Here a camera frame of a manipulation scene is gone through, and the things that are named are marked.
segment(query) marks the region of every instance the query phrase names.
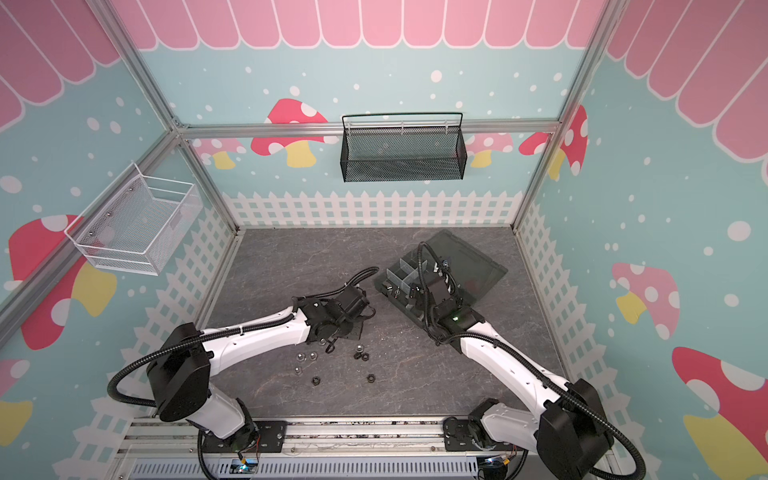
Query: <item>wire basket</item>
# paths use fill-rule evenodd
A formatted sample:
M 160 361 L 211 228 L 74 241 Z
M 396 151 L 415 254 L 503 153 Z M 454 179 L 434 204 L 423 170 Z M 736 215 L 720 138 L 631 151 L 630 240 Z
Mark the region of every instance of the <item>wire basket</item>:
M 344 181 L 464 178 L 462 119 L 456 112 L 344 115 Z
M 137 173 L 85 220 L 97 197 L 65 233 L 96 268 L 159 275 L 203 201 L 195 184 L 143 175 L 136 164 L 129 168 Z

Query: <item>decorative wallpaper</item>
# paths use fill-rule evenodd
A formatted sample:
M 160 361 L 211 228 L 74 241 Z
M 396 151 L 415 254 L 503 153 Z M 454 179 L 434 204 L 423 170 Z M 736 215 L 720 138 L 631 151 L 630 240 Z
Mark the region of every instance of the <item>decorative wallpaper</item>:
M 286 111 L 320 113 L 293 99 Z M 278 113 L 275 123 L 285 123 Z M 197 139 L 192 146 L 240 225 L 506 226 L 541 158 L 547 134 L 465 135 L 463 180 L 344 183 L 337 137 Z
M 84 0 L 3 0 L 0 45 L 3 301 L 164 130 Z
M 567 367 L 651 478 L 768 478 L 764 7 L 633 0 L 579 175 L 545 179 L 521 227 Z
M 194 181 L 178 153 L 154 174 Z M 30 232 L 57 221 L 36 220 Z M 204 210 L 160 276 L 96 270 L 84 260 L 71 268 L 0 350 L 0 463 L 7 478 L 28 477 L 29 465 L 40 479 L 106 475 L 131 420 L 147 413 L 109 399 L 107 381 L 160 348 L 176 325 L 194 321 L 230 235 L 204 196 Z M 150 394 L 143 372 L 121 388 Z
M 604 0 L 112 0 L 185 124 L 281 98 L 343 114 L 556 118 Z

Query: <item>white polka dot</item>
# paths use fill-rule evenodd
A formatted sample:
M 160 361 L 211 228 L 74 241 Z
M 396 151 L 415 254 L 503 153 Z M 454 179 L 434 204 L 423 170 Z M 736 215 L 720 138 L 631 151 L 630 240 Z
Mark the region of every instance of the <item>white polka dot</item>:
M 647 289 L 645 289 L 645 299 L 653 303 L 659 299 L 659 293 L 655 288 L 649 286 Z
M 662 340 L 669 340 L 670 338 L 670 330 L 666 325 L 662 325 L 661 323 L 656 325 L 656 333 Z
M 730 380 L 735 386 L 742 390 L 748 390 L 754 392 L 763 387 L 765 379 L 761 376 L 757 376 L 754 373 L 742 370 L 737 366 L 733 366 L 730 363 L 720 362 L 720 368 L 723 370 L 723 374 Z
M 41 218 L 40 221 L 43 223 L 43 227 L 51 232 L 61 232 L 69 225 L 66 215 L 51 215 L 50 217 Z
M 738 306 L 739 305 L 739 297 L 736 295 L 733 295 L 732 293 L 728 293 L 725 296 L 725 304 L 728 306 Z
M 29 360 L 19 360 L 11 367 L 11 377 L 20 379 L 29 370 Z
M 743 242 L 749 238 L 750 233 L 752 233 L 752 227 L 743 220 L 733 222 L 728 226 L 728 238 L 734 242 Z
M 314 117 L 315 115 L 317 115 L 317 110 L 315 110 L 314 108 L 310 107 L 307 104 L 302 103 L 301 113 L 305 114 L 307 117 Z
M 58 326 L 64 326 L 67 324 L 67 318 L 69 318 L 69 303 L 72 301 L 70 298 L 59 300 L 51 309 L 51 320 Z
M 21 280 L 9 280 L 3 283 L 3 288 L 5 288 L 9 292 L 12 292 L 13 290 L 16 290 L 16 287 L 18 287 L 21 284 L 22 284 Z
M 4 177 L 0 177 L 0 188 L 10 194 L 17 194 L 22 191 L 22 183 L 16 177 L 5 175 Z
M 673 308 L 680 308 L 680 294 L 678 292 L 672 292 L 669 294 L 669 297 L 667 298 L 670 302 L 670 305 Z
M 702 399 L 704 403 L 712 407 L 715 412 L 720 411 L 720 399 L 717 398 L 717 394 L 712 389 L 712 387 L 699 379 L 689 380 L 686 385 L 689 389 L 691 389 L 693 393 L 698 395 L 698 397 Z

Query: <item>table surface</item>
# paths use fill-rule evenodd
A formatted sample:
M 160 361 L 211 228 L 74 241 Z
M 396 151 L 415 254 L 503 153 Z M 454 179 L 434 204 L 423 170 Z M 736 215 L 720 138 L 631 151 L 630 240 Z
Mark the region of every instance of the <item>table surface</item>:
M 512 345 L 563 375 L 552 338 L 509 228 L 450 228 L 509 269 L 478 310 Z M 290 297 L 333 290 L 364 267 L 382 271 L 427 240 L 435 228 L 247 230 L 207 326 L 275 313 Z M 237 363 L 212 378 L 259 417 L 295 415 L 466 415 L 485 398 L 525 409 L 501 382 L 450 346 L 435 346 L 381 293 L 362 282 L 376 316 L 359 342 L 339 339 L 324 353 L 314 343 L 285 346 Z M 355 360 L 358 343 L 370 360 Z M 299 362 L 298 353 L 318 359 Z M 301 367 L 297 376 L 295 367 Z M 374 383 L 366 377 L 376 376 Z M 321 378 L 319 386 L 311 379 Z

